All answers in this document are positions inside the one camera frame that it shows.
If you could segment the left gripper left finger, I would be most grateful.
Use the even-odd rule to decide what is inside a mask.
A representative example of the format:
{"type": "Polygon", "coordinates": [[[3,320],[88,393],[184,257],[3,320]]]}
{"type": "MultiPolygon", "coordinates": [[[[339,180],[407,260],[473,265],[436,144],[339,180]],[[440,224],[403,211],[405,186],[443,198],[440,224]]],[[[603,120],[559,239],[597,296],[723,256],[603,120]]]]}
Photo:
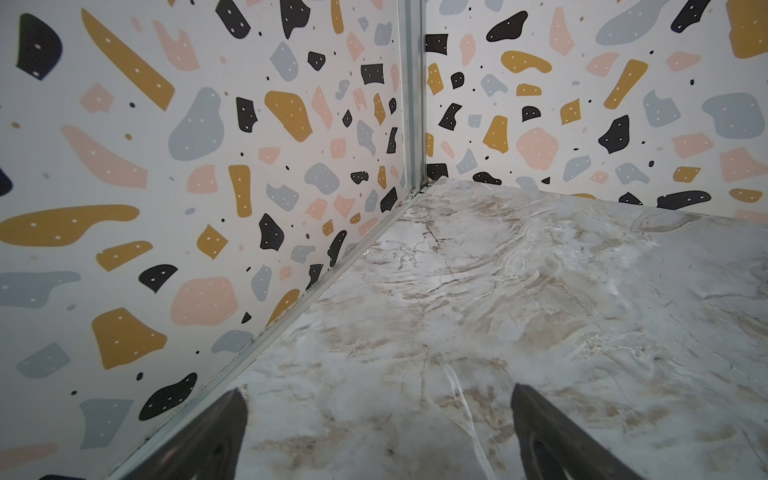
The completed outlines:
{"type": "Polygon", "coordinates": [[[186,424],[139,451],[121,479],[233,479],[248,423],[238,389],[221,395],[186,424]]]}

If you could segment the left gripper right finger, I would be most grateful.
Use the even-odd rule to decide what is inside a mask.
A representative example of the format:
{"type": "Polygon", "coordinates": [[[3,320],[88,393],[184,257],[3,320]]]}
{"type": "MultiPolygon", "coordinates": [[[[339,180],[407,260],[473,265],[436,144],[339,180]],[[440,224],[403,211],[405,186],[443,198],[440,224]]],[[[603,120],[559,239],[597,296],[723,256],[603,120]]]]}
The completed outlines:
{"type": "Polygon", "coordinates": [[[528,479],[637,479],[639,475],[530,385],[510,407],[528,479]]]}

